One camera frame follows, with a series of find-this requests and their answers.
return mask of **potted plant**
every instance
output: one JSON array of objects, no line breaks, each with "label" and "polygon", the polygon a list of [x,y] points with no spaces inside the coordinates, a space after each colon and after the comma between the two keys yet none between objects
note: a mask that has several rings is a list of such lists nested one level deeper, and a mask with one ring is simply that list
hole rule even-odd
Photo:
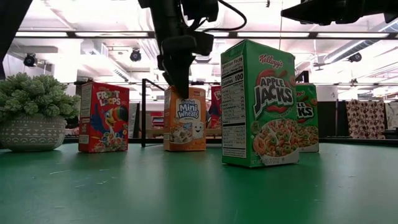
[{"label": "potted plant", "polygon": [[18,73],[0,81],[0,142],[13,151],[49,151],[65,137],[65,118],[78,115],[79,96],[53,76]]}]

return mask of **green table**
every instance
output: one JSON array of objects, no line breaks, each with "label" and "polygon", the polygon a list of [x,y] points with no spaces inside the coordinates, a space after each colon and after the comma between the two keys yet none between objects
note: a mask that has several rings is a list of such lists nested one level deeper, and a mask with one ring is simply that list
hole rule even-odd
[{"label": "green table", "polygon": [[398,151],[322,144],[300,163],[223,165],[206,152],[0,152],[0,223],[397,223]]}]

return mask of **patterned fabric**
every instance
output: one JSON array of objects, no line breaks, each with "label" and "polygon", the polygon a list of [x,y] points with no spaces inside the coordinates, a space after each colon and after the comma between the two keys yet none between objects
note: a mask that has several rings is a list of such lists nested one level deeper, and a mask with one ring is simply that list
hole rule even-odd
[{"label": "patterned fabric", "polygon": [[398,128],[398,103],[386,103],[386,116],[388,130]]},{"label": "patterned fabric", "polygon": [[348,131],[352,138],[384,139],[384,103],[362,102],[352,100],[346,102]]}]

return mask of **patterned pot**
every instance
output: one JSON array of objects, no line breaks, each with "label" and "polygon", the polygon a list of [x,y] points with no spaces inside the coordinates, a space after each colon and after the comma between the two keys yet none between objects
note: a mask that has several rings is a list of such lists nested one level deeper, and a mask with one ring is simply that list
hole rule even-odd
[{"label": "patterned pot", "polygon": [[15,152],[50,151],[62,144],[65,126],[61,116],[21,115],[0,124],[0,142]]}]

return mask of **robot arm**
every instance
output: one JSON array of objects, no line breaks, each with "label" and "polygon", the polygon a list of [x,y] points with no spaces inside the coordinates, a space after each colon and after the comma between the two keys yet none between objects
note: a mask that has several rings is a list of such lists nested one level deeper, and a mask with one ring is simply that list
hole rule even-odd
[{"label": "robot arm", "polygon": [[[218,15],[218,2],[224,4],[243,19],[235,28],[214,28],[195,31],[204,21],[214,22]],[[208,31],[234,31],[243,28],[246,17],[223,0],[139,0],[141,8],[150,8],[160,55],[157,64],[169,85],[175,86],[182,98],[188,98],[188,73],[195,59],[192,53],[209,55],[214,36]],[[349,24],[360,17],[384,13],[386,22],[398,17],[398,0],[301,0],[301,4],[284,9],[281,16],[302,24]],[[193,20],[189,27],[188,20]]]},{"label": "robot arm", "polygon": [[[242,16],[244,24],[236,28],[214,28],[199,32],[195,30],[205,21],[217,20],[217,0],[139,0],[140,7],[149,7],[152,14],[160,51],[157,56],[158,68],[164,71],[167,83],[175,86],[182,98],[188,98],[188,73],[195,59],[192,53],[207,56],[213,50],[214,36],[206,32],[237,30],[247,23],[241,12],[222,0],[219,2]],[[183,14],[188,20],[193,20],[190,27],[186,25]]]},{"label": "robot arm", "polygon": [[384,13],[386,23],[397,19],[397,0],[301,0],[301,4],[284,9],[281,16],[301,24],[321,26],[350,24],[360,17]]}]

